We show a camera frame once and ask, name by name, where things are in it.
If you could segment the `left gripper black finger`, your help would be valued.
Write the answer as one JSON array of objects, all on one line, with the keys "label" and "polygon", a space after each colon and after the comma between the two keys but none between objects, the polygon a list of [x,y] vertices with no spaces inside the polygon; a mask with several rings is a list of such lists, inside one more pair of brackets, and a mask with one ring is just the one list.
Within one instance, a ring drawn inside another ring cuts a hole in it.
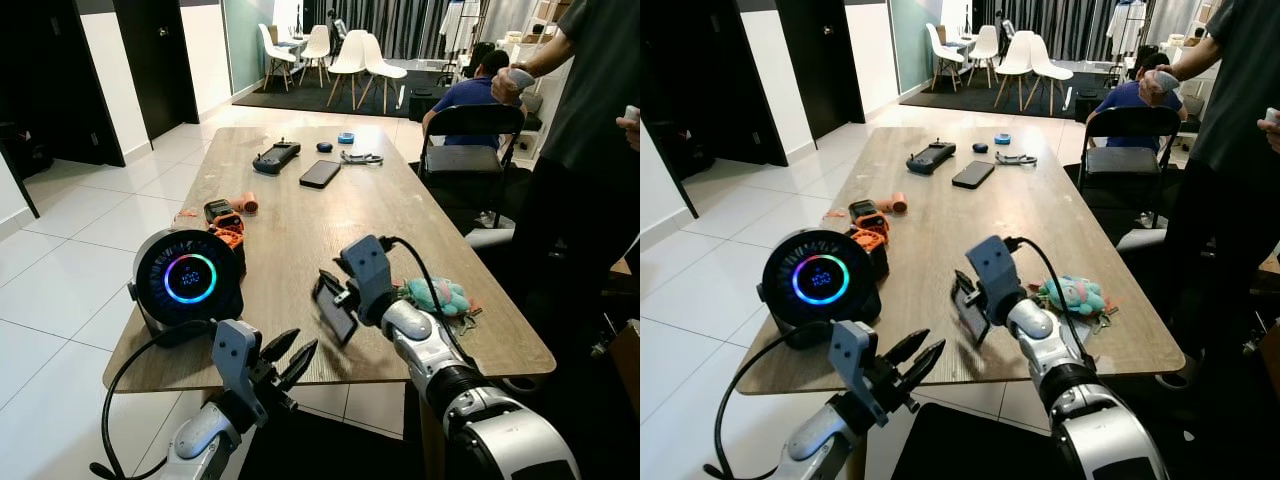
[{"label": "left gripper black finger", "polygon": [[925,328],[908,334],[884,353],[884,361],[896,366],[906,360],[910,360],[910,357],[919,351],[929,333],[931,330]]},{"label": "left gripper black finger", "polygon": [[316,351],[317,340],[310,340],[291,356],[288,365],[279,372],[275,383],[280,392],[288,392],[297,384],[308,370]]},{"label": "left gripper black finger", "polygon": [[284,353],[287,353],[291,349],[298,334],[300,329],[292,328],[289,330],[283,332],[274,339],[269,340],[260,349],[259,355],[260,364],[266,366],[273,366],[276,361],[279,361],[284,356]]},{"label": "left gripper black finger", "polygon": [[899,383],[900,393],[910,393],[920,385],[945,352],[946,343],[946,339],[937,340],[915,357],[911,367],[902,375],[902,380]]}]

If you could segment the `standing person's right hand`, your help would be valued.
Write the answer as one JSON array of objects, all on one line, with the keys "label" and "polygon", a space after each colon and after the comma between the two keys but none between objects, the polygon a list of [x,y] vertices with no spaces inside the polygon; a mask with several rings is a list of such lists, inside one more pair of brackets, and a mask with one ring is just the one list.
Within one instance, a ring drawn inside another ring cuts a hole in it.
[{"label": "standing person's right hand", "polygon": [[1139,74],[1140,96],[1151,106],[1166,104],[1166,99],[1180,87],[1180,81],[1169,70],[1158,68]]},{"label": "standing person's right hand", "polygon": [[499,69],[492,81],[492,95],[502,104],[515,105],[522,92],[535,83],[535,77],[524,69]]}]

